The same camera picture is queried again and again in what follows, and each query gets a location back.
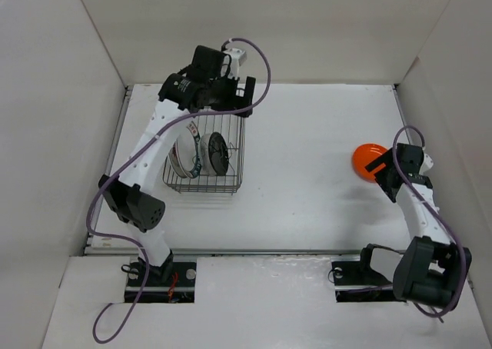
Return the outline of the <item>white plate red characters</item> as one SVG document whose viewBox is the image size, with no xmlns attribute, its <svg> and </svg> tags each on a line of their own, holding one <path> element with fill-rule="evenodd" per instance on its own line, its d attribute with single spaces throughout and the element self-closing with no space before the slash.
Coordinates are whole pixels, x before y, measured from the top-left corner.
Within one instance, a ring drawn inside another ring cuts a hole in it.
<svg viewBox="0 0 492 349">
<path fill-rule="evenodd" d="M 171 150 L 168 152 L 168 160 L 175 174 L 179 178 L 186 178 L 186 175 L 180 165 L 180 161 L 178 160 L 176 142 L 172 145 Z"/>
</svg>

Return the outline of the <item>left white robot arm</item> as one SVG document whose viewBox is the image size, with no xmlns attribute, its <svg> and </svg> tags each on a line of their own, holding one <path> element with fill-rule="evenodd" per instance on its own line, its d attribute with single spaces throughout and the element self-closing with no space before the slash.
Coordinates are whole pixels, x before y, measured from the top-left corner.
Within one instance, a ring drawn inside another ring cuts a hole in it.
<svg viewBox="0 0 492 349">
<path fill-rule="evenodd" d="M 254 107 L 255 79 L 241 87 L 239 71 L 246 52 L 222 45 L 199 45 L 191 63 L 170 74 L 162 84 L 147 127 L 128 160 L 99 181 L 98 196 L 118 220 L 127 225 L 129 242 L 138 248 L 138 263 L 153 284 L 171 278 L 173 254 L 161 220 L 165 202 L 153 195 L 166 158 L 184 133 L 191 134 L 194 119 L 229 114 L 248 117 Z"/>
</svg>

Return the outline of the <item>white plate green rim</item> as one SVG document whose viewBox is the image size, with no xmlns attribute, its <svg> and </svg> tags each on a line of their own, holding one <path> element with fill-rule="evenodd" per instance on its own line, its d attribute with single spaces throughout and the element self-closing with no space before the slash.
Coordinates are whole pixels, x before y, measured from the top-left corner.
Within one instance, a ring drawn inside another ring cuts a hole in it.
<svg viewBox="0 0 492 349">
<path fill-rule="evenodd" d="M 197 178 L 201 173 L 201 135 L 198 126 L 190 121 L 175 142 L 175 157 L 186 178 Z"/>
</svg>

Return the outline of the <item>clear glass plate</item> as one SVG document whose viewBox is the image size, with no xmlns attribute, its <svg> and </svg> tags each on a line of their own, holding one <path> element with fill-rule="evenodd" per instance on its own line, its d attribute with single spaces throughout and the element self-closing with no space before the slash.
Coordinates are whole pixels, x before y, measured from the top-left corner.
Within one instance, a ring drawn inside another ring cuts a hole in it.
<svg viewBox="0 0 492 349">
<path fill-rule="evenodd" d="M 214 169 L 211 165 L 211 159 L 209 155 L 209 144 L 210 144 L 211 134 L 204 134 L 199 142 L 199 152 L 201 159 L 201 166 L 203 171 L 210 176 L 215 175 Z"/>
</svg>

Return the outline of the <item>orange plate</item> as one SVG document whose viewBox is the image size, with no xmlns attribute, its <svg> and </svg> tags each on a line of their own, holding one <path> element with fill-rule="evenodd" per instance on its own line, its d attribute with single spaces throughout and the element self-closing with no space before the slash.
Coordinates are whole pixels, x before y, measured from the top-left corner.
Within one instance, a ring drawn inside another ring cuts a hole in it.
<svg viewBox="0 0 492 349">
<path fill-rule="evenodd" d="M 365 167 L 386 151 L 385 147 L 375 143 L 366 143 L 358 146 L 351 157 L 351 164 L 355 174 L 362 180 L 375 183 L 375 174 L 385 167 L 385 163 L 379 164 L 373 171 L 368 171 Z"/>
</svg>

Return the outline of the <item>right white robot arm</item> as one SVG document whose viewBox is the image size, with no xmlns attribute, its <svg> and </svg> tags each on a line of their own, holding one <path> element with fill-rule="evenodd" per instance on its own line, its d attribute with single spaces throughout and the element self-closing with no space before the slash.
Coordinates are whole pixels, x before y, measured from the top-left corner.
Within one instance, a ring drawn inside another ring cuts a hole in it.
<svg viewBox="0 0 492 349">
<path fill-rule="evenodd" d="M 461 265 L 468 268 L 471 252 L 458 246 L 435 216 L 433 185 L 426 172 L 434 165 L 423 148 L 398 143 L 397 149 L 364 144 L 352 156 L 354 170 L 377 183 L 404 215 L 411 243 L 394 270 L 393 292 L 416 304 L 455 309 L 464 285 Z"/>
</svg>

